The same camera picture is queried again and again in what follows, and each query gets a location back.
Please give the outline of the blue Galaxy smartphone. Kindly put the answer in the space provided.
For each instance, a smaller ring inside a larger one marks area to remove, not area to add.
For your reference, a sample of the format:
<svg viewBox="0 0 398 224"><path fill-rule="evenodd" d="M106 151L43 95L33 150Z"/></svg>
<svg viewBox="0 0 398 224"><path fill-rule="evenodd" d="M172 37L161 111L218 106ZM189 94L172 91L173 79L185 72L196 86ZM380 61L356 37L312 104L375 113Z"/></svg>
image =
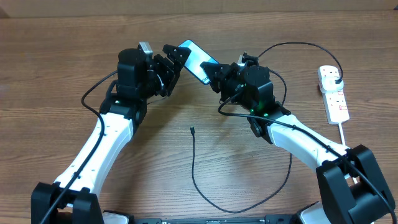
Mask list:
<svg viewBox="0 0 398 224"><path fill-rule="evenodd" d="M211 57L207 52L205 52L199 45L194 43L194 41L188 39L182 42L179 47L188 48L191 50L191 53L185 62L185 68L199 81L204 85L208 85L210 80L205 73L205 71L201 68L202 62L215 63L218 62Z"/></svg>

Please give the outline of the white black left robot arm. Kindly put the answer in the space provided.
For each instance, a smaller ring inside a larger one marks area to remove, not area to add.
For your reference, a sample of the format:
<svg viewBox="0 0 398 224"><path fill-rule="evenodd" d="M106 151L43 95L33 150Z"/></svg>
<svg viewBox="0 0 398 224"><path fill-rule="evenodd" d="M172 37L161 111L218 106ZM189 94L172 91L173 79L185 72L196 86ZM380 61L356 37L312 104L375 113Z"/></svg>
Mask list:
<svg viewBox="0 0 398 224"><path fill-rule="evenodd" d="M118 154L147 113L147 100L170 96L189 58L187 47L164 45L154 55L147 42L124 49L97 116L79 154L54 183L38 183L31 195L32 223L129 223L129 217L102 212L98 197Z"/></svg>

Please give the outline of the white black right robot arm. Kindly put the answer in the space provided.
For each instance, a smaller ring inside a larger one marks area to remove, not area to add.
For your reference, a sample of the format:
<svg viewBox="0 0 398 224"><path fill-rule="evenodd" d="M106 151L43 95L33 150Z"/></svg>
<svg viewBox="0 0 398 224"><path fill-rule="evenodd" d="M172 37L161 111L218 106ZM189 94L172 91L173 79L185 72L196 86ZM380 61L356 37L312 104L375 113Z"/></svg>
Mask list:
<svg viewBox="0 0 398 224"><path fill-rule="evenodd" d="M201 68L224 104L249 110L253 133L289 151L317 175L321 200L298 212L297 223L373 223L391 214L395 201L370 149L349 148L302 124L275 100L270 70L249 62L243 66L203 62Z"/></svg>

